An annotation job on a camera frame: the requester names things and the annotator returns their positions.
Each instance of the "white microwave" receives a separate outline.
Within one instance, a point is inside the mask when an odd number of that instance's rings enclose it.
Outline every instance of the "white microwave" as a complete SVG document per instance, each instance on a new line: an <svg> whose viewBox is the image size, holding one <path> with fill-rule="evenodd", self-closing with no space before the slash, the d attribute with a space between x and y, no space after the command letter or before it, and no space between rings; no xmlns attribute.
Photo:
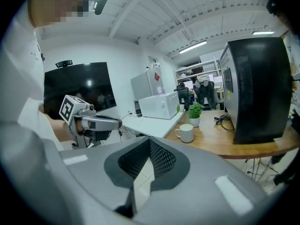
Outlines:
<svg viewBox="0 0 300 225"><path fill-rule="evenodd" d="M177 113L178 92L165 93L139 100L143 117L170 119Z"/></svg>

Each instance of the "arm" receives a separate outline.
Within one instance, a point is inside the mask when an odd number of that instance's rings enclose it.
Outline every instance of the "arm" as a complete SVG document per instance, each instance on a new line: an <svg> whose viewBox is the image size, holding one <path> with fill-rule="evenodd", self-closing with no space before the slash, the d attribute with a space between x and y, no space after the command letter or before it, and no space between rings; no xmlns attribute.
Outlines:
<svg viewBox="0 0 300 225"><path fill-rule="evenodd" d="M47 114L44 113L44 106L42 105L39 107L39 111L42 112L49 120L53 132L57 137L58 141L65 142L65 141L74 140L74 136L71 134L68 124L65 121L54 120L50 118ZM77 131L79 133L83 131L83 127L80 120L77 121L76 126L77 126Z"/></svg>

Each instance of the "red sticker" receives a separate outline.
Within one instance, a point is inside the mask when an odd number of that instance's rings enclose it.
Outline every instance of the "red sticker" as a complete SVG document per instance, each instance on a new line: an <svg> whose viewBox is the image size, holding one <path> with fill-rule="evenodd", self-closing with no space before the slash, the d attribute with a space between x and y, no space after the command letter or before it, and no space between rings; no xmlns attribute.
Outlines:
<svg viewBox="0 0 300 225"><path fill-rule="evenodd" d="M155 73L155 80L156 80L156 81L159 81L159 78L160 78L160 76L158 76L158 74Z"/></svg>

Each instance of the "hand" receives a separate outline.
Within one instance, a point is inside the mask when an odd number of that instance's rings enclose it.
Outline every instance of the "hand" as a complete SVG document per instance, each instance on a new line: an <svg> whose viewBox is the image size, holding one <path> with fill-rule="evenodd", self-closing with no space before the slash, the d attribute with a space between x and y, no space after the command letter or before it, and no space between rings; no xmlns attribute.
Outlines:
<svg viewBox="0 0 300 225"><path fill-rule="evenodd" d="M78 120L76 121L76 129L77 129L77 132L78 132L78 133L83 132L83 125L82 125L81 122L82 122L81 119L78 119Z"/></svg>

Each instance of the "ceiling light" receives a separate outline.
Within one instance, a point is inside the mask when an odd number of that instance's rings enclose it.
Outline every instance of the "ceiling light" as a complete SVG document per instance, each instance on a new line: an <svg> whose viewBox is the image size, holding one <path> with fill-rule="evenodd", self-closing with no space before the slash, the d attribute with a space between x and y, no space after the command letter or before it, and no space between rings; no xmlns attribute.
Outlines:
<svg viewBox="0 0 300 225"><path fill-rule="evenodd" d="M193 48L199 47L199 46L204 45L204 44L206 44L206 43L207 43L206 41L200 42L200 43L198 43L198 44L195 44L195 45L193 45L193 46L191 46L191 47L188 47L188 48L186 48L186 49L183 49L183 50L179 51L179 53L180 53L180 54L181 54L181 53L185 53L185 52L187 52L187 51L189 51L189 50L191 50L191 49L193 49Z"/></svg>
<svg viewBox="0 0 300 225"><path fill-rule="evenodd" d="M273 34L273 31L261 31L261 32L253 32L253 35L270 35Z"/></svg>

